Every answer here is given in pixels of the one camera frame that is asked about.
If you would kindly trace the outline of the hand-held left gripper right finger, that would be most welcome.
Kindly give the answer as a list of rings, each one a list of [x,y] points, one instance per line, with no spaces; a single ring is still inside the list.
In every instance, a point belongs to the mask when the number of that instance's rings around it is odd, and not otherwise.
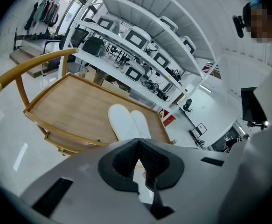
[[[139,140],[139,155],[156,203],[140,223],[235,224],[240,149],[217,153]]]

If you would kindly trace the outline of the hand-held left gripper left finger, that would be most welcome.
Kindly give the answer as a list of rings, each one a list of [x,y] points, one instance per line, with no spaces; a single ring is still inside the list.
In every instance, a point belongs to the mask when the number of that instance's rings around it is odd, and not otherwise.
[[[150,223],[150,212],[137,193],[113,189],[98,172],[101,157],[124,144],[115,142],[68,157],[31,183],[21,199],[33,207],[63,178],[72,184],[51,213],[51,221],[61,224]]]

